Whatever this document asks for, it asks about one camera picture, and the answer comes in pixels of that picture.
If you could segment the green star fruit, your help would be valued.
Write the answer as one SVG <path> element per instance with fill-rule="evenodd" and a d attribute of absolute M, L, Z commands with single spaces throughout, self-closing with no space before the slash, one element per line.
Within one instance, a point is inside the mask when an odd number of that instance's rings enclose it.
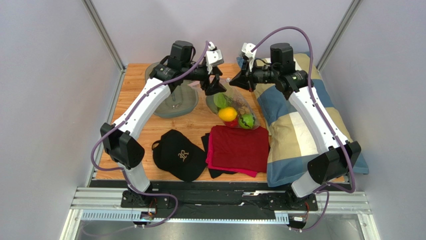
<path fill-rule="evenodd" d="M 213 95 L 213 103 L 219 109 L 224 109 L 229 106 L 227 96 L 222 92 Z"/>

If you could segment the brown longan bunch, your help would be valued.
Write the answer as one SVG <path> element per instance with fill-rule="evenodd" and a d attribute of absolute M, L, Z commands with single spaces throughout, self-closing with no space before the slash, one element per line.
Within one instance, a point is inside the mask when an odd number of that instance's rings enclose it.
<path fill-rule="evenodd" d="M 229 105 L 233 107 L 239 115 L 250 114 L 250 105 L 247 103 L 244 97 L 233 96 L 229 100 Z"/>

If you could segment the clear zip top bag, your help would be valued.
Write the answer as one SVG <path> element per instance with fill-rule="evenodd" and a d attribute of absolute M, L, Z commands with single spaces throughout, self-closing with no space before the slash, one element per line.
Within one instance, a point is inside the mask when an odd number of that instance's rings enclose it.
<path fill-rule="evenodd" d="M 225 92 L 205 95 L 205 103 L 225 126 L 244 130 L 255 130 L 260 121 L 235 86 L 230 85 L 230 78 L 221 78 L 218 83 L 225 88 Z"/>

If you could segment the yellow lemon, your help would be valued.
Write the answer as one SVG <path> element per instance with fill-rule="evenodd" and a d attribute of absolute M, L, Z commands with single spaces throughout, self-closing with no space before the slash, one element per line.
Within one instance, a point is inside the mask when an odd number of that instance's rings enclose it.
<path fill-rule="evenodd" d="M 223 122 L 232 122 L 237 118 L 238 112 L 235 108 L 228 106 L 220 109 L 217 115 Z"/>

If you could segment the green watermelon toy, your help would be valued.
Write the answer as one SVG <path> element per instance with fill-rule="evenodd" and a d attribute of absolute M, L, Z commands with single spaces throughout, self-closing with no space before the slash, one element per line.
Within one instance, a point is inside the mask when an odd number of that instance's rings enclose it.
<path fill-rule="evenodd" d="M 242 114 L 238 118 L 239 126 L 246 130 L 254 129 L 255 123 L 256 123 L 256 118 L 251 113 Z"/>

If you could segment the red bell pepper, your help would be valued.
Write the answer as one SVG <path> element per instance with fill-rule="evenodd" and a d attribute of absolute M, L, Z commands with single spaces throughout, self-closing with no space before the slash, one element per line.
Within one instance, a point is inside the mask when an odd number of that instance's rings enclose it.
<path fill-rule="evenodd" d="M 229 128 L 238 128 L 239 127 L 239 122 L 238 122 L 237 118 L 235 118 L 233 121 L 226 121 L 224 124 Z"/>

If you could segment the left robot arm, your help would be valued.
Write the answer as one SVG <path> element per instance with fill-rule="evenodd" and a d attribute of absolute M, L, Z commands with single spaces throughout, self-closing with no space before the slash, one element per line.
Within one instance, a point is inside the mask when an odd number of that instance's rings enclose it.
<path fill-rule="evenodd" d="M 116 170 L 123 173 L 127 182 L 124 198 L 131 206 L 147 207 L 155 203 L 159 195 L 150 193 L 151 182 L 144 167 L 145 149 L 138 143 L 141 131 L 160 104 L 185 80 L 198 81 L 207 96 L 223 93 L 220 83 L 224 63 L 221 50 L 211 41 L 205 43 L 198 60 L 192 43 L 177 40 L 166 55 L 149 73 L 145 86 L 130 107 L 112 124 L 100 128 L 100 144 L 107 155 L 117 163 Z"/>

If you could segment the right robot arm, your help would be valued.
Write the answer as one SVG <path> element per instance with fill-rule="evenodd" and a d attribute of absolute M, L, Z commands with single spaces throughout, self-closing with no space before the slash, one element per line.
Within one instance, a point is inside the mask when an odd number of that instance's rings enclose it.
<path fill-rule="evenodd" d="M 353 167 L 361 152 L 357 141 L 350 141 L 334 123 L 321 102 L 311 79 L 311 70 L 302 70 L 294 59 L 289 43 L 276 43 L 270 47 L 270 59 L 257 66 L 257 45 L 244 43 L 240 56 L 240 72 L 230 85 L 254 91 L 256 85 L 274 86 L 293 106 L 304 122 L 316 147 L 317 156 L 306 164 L 306 171 L 291 183 L 284 202 L 289 209 L 299 209 L 317 191 L 341 176 L 353 176 Z"/>

